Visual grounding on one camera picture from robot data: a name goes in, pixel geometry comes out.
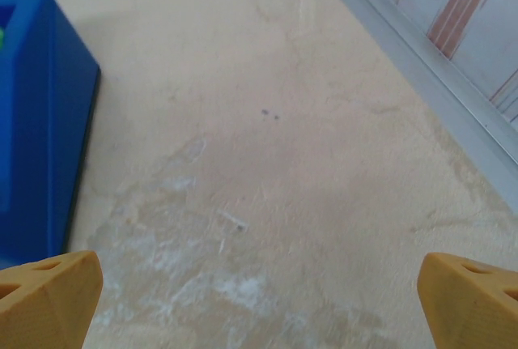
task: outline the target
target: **beige floor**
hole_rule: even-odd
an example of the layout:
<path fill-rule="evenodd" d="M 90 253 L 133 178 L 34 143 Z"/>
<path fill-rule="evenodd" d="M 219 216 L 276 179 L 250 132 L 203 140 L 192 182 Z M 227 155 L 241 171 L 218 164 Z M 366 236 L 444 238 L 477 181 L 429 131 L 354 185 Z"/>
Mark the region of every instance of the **beige floor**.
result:
<path fill-rule="evenodd" d="M 432 348 L 425 253 L 518 270 L 506 206 L 339 0 L 59 0 L 104 69 L 86 348 Z"/>

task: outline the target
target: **wall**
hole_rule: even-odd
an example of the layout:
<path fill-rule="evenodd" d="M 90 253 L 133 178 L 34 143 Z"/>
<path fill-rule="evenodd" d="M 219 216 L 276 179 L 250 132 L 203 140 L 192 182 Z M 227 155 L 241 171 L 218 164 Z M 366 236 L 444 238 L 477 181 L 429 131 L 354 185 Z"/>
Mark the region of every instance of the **wall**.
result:
<path fill-rule="evenodd" d="M 518 13 L 513 0 L 393 0 L 518 129 Z"/>

